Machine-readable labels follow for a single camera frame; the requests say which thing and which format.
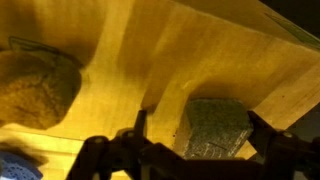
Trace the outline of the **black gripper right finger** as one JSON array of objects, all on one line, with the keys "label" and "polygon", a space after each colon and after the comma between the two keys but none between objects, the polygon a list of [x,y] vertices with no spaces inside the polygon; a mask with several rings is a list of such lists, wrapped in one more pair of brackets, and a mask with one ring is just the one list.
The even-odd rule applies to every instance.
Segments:
[{"label": "black gripper right finger", "polygon": [[259,180],[293,180],[296,171],[307,169],[297,138],[275,130],[253,111],[248,116],[253,125],[248,141],[264,158]]}]

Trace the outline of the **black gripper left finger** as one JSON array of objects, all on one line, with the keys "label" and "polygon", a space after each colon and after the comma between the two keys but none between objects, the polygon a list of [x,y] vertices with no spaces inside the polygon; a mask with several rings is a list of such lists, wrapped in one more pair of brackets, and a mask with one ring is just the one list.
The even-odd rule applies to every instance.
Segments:
[{"label": "black gripper left finger", "polygon": [[141,180],[139,153],[149,143],[144,137],[147,111],[139,110],[132,129],[122,129],[114,139],[92,136],[86,139],[65,180],[111,180],[124,171],[131,180]]}]

